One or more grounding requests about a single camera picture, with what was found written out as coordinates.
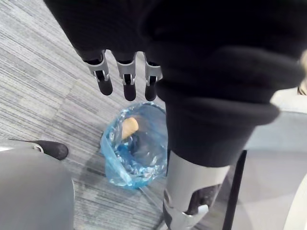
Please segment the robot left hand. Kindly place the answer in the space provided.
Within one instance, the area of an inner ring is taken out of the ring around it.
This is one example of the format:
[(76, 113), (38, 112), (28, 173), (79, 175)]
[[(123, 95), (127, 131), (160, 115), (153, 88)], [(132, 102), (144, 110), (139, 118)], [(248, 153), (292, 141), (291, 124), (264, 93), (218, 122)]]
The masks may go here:
[(274, 93), (298, 86), (307, 47), (304, 0), (47, 0), (73, 48), (112, 92), (103, 52), (118, 63), (124, 95), (135, 99), (132, 60), (142, 51), (145, 97), (165, 102), (170, 230), (189, 230), (209, 211), (231, 165), (257, 126), (279, 109)]

